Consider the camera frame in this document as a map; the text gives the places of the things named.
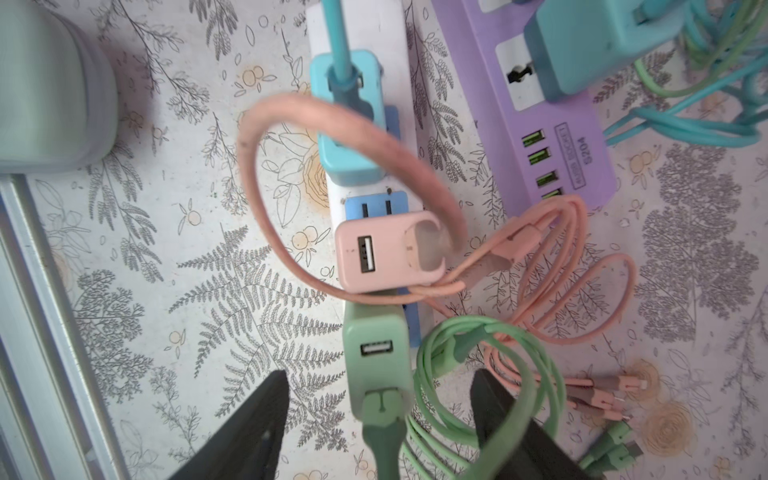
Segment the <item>pink charger plug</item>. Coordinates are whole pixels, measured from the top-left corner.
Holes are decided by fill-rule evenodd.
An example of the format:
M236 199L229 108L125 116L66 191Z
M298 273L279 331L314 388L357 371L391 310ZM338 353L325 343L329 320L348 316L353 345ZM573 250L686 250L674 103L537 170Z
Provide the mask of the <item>pink charger plug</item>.
M442 240L428 211L344 221L335 232L340 284L356 294L431 285L446 270Z

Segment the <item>teal charger plug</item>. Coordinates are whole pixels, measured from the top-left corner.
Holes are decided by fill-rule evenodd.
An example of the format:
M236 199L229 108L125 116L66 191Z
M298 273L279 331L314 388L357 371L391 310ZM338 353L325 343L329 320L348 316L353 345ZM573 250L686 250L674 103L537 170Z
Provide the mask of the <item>teal charger plug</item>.
M367 50L352 51L351 62L358 79L363 113L334 100L330 53L315 56L310 65L312 95L330 104L320 115L323 121L317 134L320 161L330 180L345 187L370 185L384 177L384 170L367 156L371 148L365 144L375 127L386 129L381 66L376 56Z
M682 1L544 1L524 39L546 101L575 95L672 40Z

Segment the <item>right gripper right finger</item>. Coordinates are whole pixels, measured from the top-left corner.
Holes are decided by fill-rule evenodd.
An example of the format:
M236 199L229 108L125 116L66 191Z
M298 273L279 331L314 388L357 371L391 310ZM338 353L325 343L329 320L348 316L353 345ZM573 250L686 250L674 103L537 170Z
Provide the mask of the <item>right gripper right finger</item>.
M588 475L557 446L524 405L485 369L475 372L470 388L480 448L469 467L471 479L586 479Z

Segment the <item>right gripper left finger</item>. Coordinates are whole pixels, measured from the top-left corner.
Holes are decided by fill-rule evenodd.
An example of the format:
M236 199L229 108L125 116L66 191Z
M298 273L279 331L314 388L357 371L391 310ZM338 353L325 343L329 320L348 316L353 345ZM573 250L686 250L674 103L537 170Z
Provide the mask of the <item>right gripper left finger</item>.
M271 372L175 479L274 479L290 405L286 372Z

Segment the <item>white blue power strip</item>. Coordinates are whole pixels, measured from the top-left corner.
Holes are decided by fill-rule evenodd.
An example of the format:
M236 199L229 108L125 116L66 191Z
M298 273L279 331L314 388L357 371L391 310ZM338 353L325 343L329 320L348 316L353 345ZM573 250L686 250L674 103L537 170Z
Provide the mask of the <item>white blue power strip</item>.
M409 54L405 16L398 1L323 1L308 7L308 38L311 62L319 54L333 57L331 90L336 102L344 95L336 91L335 78L351 73L355 80L357 108L364 105L358 96L358 79L351 52L372 52L381 66L386 129L375 127L365 142L367 156L384 170L384 177L364 186L339 186L326 173L331 222L334 228L347 220L420 212L423 201L394 174L396 156L414 154L417 149L416 120L411 106Z

